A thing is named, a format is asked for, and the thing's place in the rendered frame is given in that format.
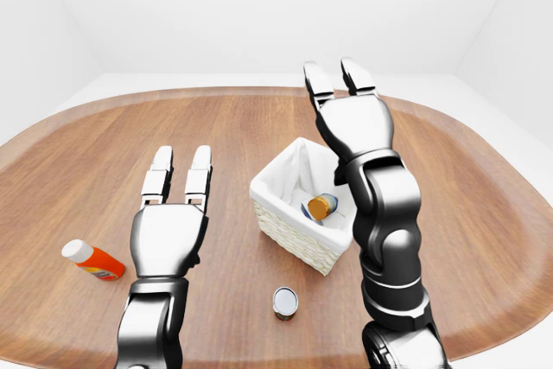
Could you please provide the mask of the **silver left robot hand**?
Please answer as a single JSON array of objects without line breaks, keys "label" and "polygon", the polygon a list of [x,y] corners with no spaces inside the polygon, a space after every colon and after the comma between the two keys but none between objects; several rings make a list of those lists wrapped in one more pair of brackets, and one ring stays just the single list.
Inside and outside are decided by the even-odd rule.
[{"label": "silver left robot hand", "polygon": [[207,229],[207,200],[212,151],[195,151],[182,203],[167,203],[173,173],[173,150],[158,149],[142,188],[141,209],[133,219],[130,252],[139,278],[184,277],[200,262],[198,251]]}]

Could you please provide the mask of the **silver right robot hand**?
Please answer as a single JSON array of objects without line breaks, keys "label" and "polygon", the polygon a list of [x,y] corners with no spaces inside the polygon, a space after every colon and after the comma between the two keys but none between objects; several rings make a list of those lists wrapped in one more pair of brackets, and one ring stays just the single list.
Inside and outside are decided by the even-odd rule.
[{"label": "silver right robot hand", "polygon": [[341,69],[349,95],[336,98],[332,83],[316,63],[303,66],[318,131],[330,149],[349,162],[370,151],[389,149],[394,125],[371,75],[347,57],[341,60]]}]

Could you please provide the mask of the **orange-lidded tin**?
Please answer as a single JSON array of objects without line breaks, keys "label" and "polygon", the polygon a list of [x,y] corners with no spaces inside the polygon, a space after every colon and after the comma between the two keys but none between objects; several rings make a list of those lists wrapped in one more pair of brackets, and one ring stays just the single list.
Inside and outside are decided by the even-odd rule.
[{"label": "orange-lidded tin", "polygon": [[314,198],[307,198],[302,201],[301,209],[303,214],[315,221],[321,222],[338,207],[338,199],[331,194],[320,194]]}]

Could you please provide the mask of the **small silver-topped tin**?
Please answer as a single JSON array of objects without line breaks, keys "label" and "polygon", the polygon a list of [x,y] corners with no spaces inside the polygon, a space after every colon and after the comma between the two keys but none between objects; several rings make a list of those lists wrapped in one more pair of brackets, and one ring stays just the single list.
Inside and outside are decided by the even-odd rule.
[{"label": "small silver-topped tin", "polygon": [[273,295],[273,311],[281,321],[291,320],[298,309],[298,297],[289,287],[278,288]]}]

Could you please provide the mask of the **white woven basket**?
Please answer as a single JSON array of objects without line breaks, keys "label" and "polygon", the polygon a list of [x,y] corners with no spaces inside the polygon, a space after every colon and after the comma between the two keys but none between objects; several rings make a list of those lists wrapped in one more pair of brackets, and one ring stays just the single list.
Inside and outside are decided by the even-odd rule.
[{"label": "white woven basket", "polygon": [[[250,185],[260,229],[324,276],[353,240],[356,206],[348,186],[334,185],[337,165],[332,150],[298,137]],[[336,197],[337,209],[315,222],[302,204],[321,194]]]}]

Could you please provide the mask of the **orange bottle with white cap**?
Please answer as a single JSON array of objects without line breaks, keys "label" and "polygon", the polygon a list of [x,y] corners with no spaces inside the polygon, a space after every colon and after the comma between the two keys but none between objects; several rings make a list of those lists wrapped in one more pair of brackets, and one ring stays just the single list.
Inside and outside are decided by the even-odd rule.
[{"label": "orange bottle with white cap", "polygon": [[66,243],[61,250],[61,255],[103,281],[116,280],[125,271],[124,264],[82,239],[73,239]]}]

